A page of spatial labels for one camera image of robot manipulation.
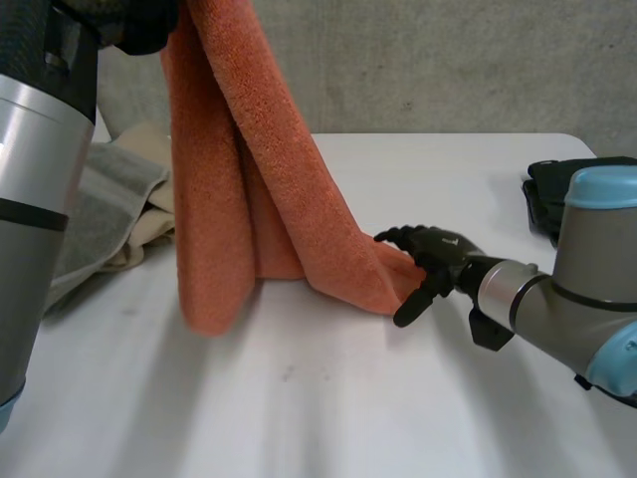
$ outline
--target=gray towel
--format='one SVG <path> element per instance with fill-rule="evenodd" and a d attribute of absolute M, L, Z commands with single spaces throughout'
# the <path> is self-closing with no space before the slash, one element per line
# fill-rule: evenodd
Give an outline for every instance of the gray towel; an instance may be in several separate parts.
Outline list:
<path fill-rule="evenodd" d="M 124 245 L 168 169 L 114 144 L 92 144 L 62 246 L 47 309 Z"/>

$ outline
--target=light blue cap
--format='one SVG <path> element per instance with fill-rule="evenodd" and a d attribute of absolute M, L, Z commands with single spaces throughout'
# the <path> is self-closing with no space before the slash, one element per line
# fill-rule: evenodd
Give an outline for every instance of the light blue cap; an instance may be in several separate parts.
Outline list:
<path fill-rule="evenodd" d="M 637 322 L 617 332 L 597 351 L 586 379 L 613 395 L 637 393 Z"/>
<path fill-rule="evenodd" d="M 570 178 L 565 203 L 582 209 L 637 207 L 637 166 L 593 166 Z"/>
<path fill-rule="evenodd" d="M 16 401 L 20 398 L 22 389 L 16 393 L 9 401 L 0 405 L 0 433 L 2 433 L 9 424 L 9 418 L 11 418 L 11 412 L 16 404 Z"/>

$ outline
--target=beige towel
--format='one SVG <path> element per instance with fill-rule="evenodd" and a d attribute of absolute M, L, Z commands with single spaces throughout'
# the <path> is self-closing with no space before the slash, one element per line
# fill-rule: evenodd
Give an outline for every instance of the beige towel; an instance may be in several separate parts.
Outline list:
<path fill-rule="evenodd" d="M 156 125 L 144 122 L 125 131 L 117 146 L 171 170 L 170 139 Z M 148 202 L 123 247 L 102 267 L 103 272 L 129 269 L 144 257 L 144 246 L 174 240 L 175 216 L 172 174 L 148 197 Z"/>

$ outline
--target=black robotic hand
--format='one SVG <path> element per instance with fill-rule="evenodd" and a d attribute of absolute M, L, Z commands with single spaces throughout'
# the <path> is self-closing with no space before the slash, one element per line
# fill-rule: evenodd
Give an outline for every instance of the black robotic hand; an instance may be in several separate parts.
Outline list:
<path fill-rule="evenodd" d="M 394 227 L 376 235 L 374 240 L 395 244 L 427 273 L 420 287 L 396 311 L 397 327 L 407 327 L 418 319 L 436 296 L 447 297 L 457 290 L 469 296 L 474 304 L 469 326 L 475 344 L 496 352 L 513 337 L 511 331 L 485 316 L 478 304 L 478 291 L 485 275 L 502 259 L 486 256 L 465 236 L 437 227 Z"/>
<path fill-rule="evenodd" d="M 394 324 L 406 327 L 433 303 L 436 296 L 447 297 L 458 286 L 470 258 L 482 251 L 461 234 L 437 227 L 403 226 L 391 228 L 374 237 L 377 242 L 395 244 L 414 258 L 427 272 L 420 284 L 394 315 Z"/>

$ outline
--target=black object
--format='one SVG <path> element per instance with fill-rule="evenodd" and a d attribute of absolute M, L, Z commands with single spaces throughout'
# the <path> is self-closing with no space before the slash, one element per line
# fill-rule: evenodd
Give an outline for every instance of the black object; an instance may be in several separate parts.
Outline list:
<path fill-rule="evenodd" d="M 177 0 L 130 0 L 123 41 L 116 45 L 128 55 L 158 52 L 177 27 L 178 16 Z"/>
<path fill-rule="evenodd" d="M 612 302 L 612 301 L 600 301 L 598 299 L 592 299 L 586 296 L 580 296 L 574 292 L 564 289 L 554 281 L 550 284 L 553 290 L 567 299 L 570 302 L 579 304 L 591 309 L 599 309 L 602 311 L 619 312 L 624 314 L 631 314 L 637 312 L 637 303 L 634 302 Z"/>
<path fill-rule="evenodd" d="M 484 316 L 477 307 L 480 284 L 502 259 L 484 256 L 466 237 L 437 227 L 394 227 L 376 235 L 374 240 L 395 244 L 427 272 L 420 287 L 396 311 L 394 324 L 397 327 L 406 327 L 418 319 L 435 297 L 447 297 L 458 289 L 474 302 L 469 321 L 478 345 L 498 350 L 511 339 L 510 331 Z"/>
<path fill-rule="evenodd" d="M 0 198 L 0 220 L 52 231 L 65 231 L 69 216 L 30 204 Z"/>
<path fill-rule="evenodd" d="M 531 179 L 523 183 L 529 220 L 533 229 L 548 236 L 554 246 L 559 239 L 564 197 L 570 178 L 580 169 L 591 166 L 637 165 L 637 159 L 627 156 L 541 161 L 529 166 Z"/>
<path fill-rule="evenodd" d="M 469 327 L 474 344 L 492 352 L 499 351 L 515 335 L 476 307 L 469 313 Z"/>
<path fill-rule="evenodd" d="M 575 376 L 575 381 L 577 382 L 579 386 L 581 386 L 586 391 L 589 391 L 593 388 L 592 383 L 590 383 L 590 381 L 588 381 L 586 378 L 584 378 L 580 374 Z"/>

